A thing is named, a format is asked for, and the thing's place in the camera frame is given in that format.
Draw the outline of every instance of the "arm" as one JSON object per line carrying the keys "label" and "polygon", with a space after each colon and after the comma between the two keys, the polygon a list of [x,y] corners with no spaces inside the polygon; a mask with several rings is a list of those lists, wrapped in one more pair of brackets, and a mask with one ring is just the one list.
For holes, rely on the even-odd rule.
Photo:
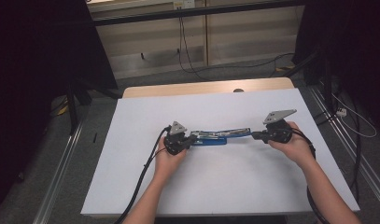
{"label": "arm", "polygon": [[187,150],[183,150],[175,156],[169,154],[163,144],[163,138],[161,138],[158,150],[156,151],[158,155],[155,157],[154,176],[140,200],[123,221],[123,224],[154,223],[163,187],[183,161],[186,153]]}
{"label": "arm", "polygon": [[[292,128],[298,129],[293,122],[288,122]],[[338,194],[320,165],[313,158],[306,141],[297,134],[292,135],[286,144],[270,141],[274,147],[291,159],[303,170],[306,183],[318,210],[331,224],[332,223],[361,223]]]}

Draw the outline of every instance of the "gray carpet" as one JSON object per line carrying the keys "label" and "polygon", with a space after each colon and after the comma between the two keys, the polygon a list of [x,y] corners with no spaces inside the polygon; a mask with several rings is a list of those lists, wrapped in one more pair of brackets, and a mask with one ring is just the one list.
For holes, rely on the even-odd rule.
{"label": "gray carpet", "polygon": [[[250,65],[264,63],[244,62],[230,65]],[[279,60],[278,66],[289,65],[289,57]],[[269,63],[261,67],[248,68],[217,68],[209,69],[199,73],[203,78],[210,80],[229,80],[244,78],[269,77],[274,71],[274,64]],[[282,73],[275,73],[274,76],[281,76]],[[310,89],[303,83],[302,75],[293,77],[294,85],[299,88],[304,101],[312,115],[321,112],[315,99],[310,93]],[[185,83],[204,81],[194,74],[183,71],[175,71],[164,74],[156,74],[147,77],[133,77],[118,80],[120,92],[130,86],[145,86],[170,83]],[[79,110],[88,111],[83,131],[77,142],[77,147],[72,155],[67,172],[63,179],[58,198],[52,208],[48,223],[113,223],[115,218],[90,218],[84,217],[79,212],[88,192],[93,172],[96,168],[99,155],[103,149],[106,134],[114,114],[116,101],[105,98],[97,92],[91,93],[93,101],[91,106],[80,106]],[[362,125],[363,132],[368,132],[366,125]],[[48,131],[40,144],[39,150],[29,164],[25,172],[25,180],[15,184],[6,200],[0,206],[0,223],[32,223],[39,209],[42,199],[47,192],[50,180],[63,154],[63,150],[68,140],[70,122],[67,114],[52,118]],[[331,153],[336,159],[338,166],[343,171],[346,181],[349,183],[353,177],[353,162],[344,149],[341,140],[328,122],[319,126],[319,130],[326,140]],[[362,141],[363,153],[374,170],[380,176],[380,130],[373,139]],[[380,223],[380,202],[373,194],[368,183],[359,176],[361,211],[359,217],[363,223]],[[254,223],[254,219],[227,219],[227,223]],[[297,214],[288,216],[288,223],[313,223],[313,214]]]}

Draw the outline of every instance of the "electrical outlet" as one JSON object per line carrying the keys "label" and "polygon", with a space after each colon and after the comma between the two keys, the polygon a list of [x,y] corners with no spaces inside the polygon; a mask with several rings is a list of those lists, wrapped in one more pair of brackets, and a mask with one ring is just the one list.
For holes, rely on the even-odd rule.
{"label": "electrical outlet", "polygon": [[183,1],[175,1],[173,2],[173,10],[179,10],[184,8]]}
{"label": "electrical outlet", "polygon": [[183,8],[195,8],[195,0],[185,0],[183,1]]}

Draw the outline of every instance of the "white paper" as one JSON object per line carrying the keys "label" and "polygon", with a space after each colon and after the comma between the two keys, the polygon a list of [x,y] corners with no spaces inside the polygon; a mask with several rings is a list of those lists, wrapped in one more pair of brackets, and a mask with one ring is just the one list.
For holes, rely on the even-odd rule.
{"label": "white paper", "polygon": [[[81,214],[118,216],[128,205],[161,130],[178,121],[188,131],[262,124],[271,111],[297,109],[295,121],[314,143],[317,161],[352,210],[359,210],[298,90],[129,98],[118,101]],[[149,166],[141,197],[154,173]],[[191,147],[163,190],[158,216],[268,215],[312,211],[300,168],[251,136],[228,145]]]}

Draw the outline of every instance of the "handheld controller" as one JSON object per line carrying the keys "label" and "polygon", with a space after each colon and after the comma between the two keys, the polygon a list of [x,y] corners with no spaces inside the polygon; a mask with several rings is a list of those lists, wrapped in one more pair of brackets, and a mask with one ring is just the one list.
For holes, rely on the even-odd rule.
{"label": "handheld controller", "polygon": [[190,149],[190,146],[196,141],[197,137],[193,134],[189,137],[185,136],[185,131],[187,129],[177,121],[174,121],[173,125],[169,128],[170,130],[163,142],[166,150],[172,155],[177,155],[184,149]]}
{"label": "handheld controller", "polygon": [[269,140],[287,143],[292,136],[292,129],[284,120],[285,117],[297,112],[297,110],[281,110],[269,113],[263,124],[266,124],[266,130],[253,132],[251,136],[255,140],[262,140],[268,144]]}

